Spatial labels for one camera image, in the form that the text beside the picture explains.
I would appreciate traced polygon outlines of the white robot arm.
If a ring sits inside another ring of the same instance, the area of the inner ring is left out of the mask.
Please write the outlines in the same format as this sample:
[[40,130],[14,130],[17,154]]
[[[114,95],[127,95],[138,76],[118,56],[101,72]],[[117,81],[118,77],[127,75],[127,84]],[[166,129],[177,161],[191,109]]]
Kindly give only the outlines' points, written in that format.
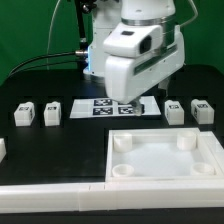
[[140,96],[184,64],[173,0],[81,0],[81,10],[93,22],[85,77],[103,82],[110,99],[140,115]]

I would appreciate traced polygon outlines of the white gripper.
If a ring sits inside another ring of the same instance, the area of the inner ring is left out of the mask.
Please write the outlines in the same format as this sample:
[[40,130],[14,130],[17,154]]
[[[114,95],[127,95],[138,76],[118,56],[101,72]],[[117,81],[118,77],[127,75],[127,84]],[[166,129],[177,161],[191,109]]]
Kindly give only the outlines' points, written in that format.
[[123,104],[130,102],[136,116],[144,113],[144,105],[137,97],[159,82],[158,88],[167,90],[169,76],[183,66],[184,40],[180,27],[175,26],[174,42],[160,54],[163,41],[160,25],[120,23],[103,43],[109,54],[105,62],[107,96]]

